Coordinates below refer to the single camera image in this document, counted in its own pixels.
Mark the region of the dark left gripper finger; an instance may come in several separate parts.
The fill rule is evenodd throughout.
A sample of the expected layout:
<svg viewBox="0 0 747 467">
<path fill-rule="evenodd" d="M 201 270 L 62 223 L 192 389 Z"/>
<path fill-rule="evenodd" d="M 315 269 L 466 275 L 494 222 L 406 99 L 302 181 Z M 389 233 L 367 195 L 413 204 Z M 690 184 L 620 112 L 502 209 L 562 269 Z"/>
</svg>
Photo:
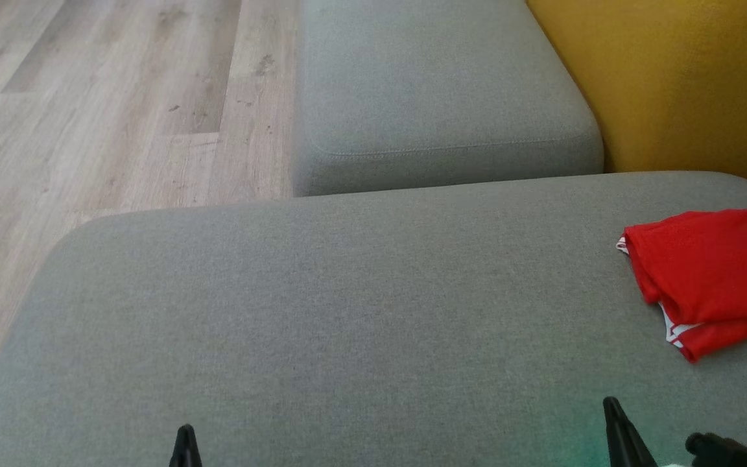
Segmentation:
<svg viewBox="0 0 747 467">
<path fill-rule="evenodd" d="M 169 467 L 202 467 L 195 429 L 190 424 L 178 429 Z"/>
</svg>

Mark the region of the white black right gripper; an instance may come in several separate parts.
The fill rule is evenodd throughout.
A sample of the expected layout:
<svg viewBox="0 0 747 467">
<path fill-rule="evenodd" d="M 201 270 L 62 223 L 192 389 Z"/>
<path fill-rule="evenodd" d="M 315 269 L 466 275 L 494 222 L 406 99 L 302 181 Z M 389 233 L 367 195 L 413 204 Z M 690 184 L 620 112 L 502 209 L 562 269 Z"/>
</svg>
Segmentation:
<svg viewBox="0 0 747 467">
<path fill-rule="evenodd" d="M 613 467 L 658 466 L 643 438 L 626 416 L 619 400 L 616 397 L 605 397 L 602 406 L 604 406 L 610 465 Z M 689 465 L 669 463 L 659 466 L 686 467 Z"/>
</svg>

